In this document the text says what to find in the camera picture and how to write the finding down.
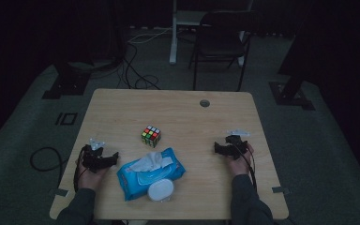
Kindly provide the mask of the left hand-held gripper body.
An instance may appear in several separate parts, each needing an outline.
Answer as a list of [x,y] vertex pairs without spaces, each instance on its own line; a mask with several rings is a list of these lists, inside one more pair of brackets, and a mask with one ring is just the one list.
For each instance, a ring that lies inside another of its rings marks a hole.
[[105,142],[99,142],[94,139],[89,140],[83,149],[82,165],[89,169],[92,173],[107,168],[107,162],[101,156]]

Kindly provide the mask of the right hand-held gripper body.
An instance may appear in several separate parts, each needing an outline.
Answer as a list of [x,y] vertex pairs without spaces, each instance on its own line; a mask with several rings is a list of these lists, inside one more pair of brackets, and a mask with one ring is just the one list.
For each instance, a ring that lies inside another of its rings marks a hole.
[[248,137],[250,133],[243,129],[228,130],[227,133],[228,136],[225,138],[225,141],[232,150],[232,157],[239,159],[248,151],[248,142],[243,141],[242,137]]

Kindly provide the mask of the white wet wipe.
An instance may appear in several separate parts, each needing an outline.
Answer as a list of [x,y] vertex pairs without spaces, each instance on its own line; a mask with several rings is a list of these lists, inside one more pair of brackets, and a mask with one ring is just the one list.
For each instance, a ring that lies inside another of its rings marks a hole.
[[164,157],[161,152],[151,152],[132,164],[130,169],[134,172],[152,172],[171,164],[171,157]]

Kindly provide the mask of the multicoloured puzzle cube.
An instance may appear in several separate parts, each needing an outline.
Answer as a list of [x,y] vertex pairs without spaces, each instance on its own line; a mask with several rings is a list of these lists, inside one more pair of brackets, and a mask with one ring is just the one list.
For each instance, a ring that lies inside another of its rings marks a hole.
[[161,131],[157,127],[149,125],[143,130],[141,138],[143,143],[156,147],[161,139]]

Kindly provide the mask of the blue wet wipes pack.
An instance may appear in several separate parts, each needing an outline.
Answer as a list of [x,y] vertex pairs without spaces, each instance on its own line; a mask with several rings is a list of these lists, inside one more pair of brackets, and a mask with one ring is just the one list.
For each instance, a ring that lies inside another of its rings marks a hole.
[[161,153],[164,157],[171,157],[173,164],[152,172],[134,172],[130,169],[130,166],[138,161],[136,159],[123,165],[117,172],[119,184],[124,191],[126,201],[135,200],[145,195],[149,187],[161,179],[176,180],[186,172],[172,148],[167,148]]

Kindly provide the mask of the person's right hand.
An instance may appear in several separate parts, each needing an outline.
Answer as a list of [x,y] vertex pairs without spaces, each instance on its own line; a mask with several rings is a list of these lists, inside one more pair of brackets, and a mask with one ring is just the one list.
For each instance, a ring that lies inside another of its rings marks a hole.
[[250,173],[250,163],[251,155],[253,154],[254,149],[248,143],[246,153],[239,159],[233,159],[232,157],[226,157],[227,164],[229,166],[230,172],[233,176],[237,175],[249,175]]

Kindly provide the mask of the person's left hand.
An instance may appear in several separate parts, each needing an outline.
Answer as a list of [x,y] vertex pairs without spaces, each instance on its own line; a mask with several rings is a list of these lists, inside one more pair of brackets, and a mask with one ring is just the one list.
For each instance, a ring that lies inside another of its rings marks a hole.
[[77,174],[75,175],[75,181],[78,189],[89,188],[92,190],[98,190],[107,171],[108,169],[102,169],[97,172],[91,172],[85,168],[80,161],[78,161]]

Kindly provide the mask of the black stand base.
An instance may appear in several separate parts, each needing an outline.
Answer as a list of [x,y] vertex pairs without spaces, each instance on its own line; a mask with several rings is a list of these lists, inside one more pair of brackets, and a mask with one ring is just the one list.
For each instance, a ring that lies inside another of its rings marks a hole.
[[312,102],[306,98],[301,90],[301,85],[308,75],[309,50],[304,47],[304,43],[307,41],[307,33],[304,26],[314,1],[306,0],[303,17],[297,27],[293,43],[278,71],[281,75],[289,75],[289,80],[286,83],[269,83],[277,105],[300,106],[306,111],[315,110]]
[[59,99],[61,96],[82,96],[90,79],[89,72],[78,72],[70,64],[55,63],[58,76],[43,99]]

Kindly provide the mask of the black folding chair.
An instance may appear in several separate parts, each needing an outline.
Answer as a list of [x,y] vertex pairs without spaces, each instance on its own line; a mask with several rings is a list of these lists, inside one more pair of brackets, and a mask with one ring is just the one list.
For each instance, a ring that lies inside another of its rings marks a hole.
[[259,30],[262,15],[257,11],[212,11],[206,13],[196,29],[196,39],[188,67],[193,68],[193,89],[196,89],[198,65],[201,62],[228,62],[228,68],[239,58],[244,58],[236,88],[240,90],[250,41]]

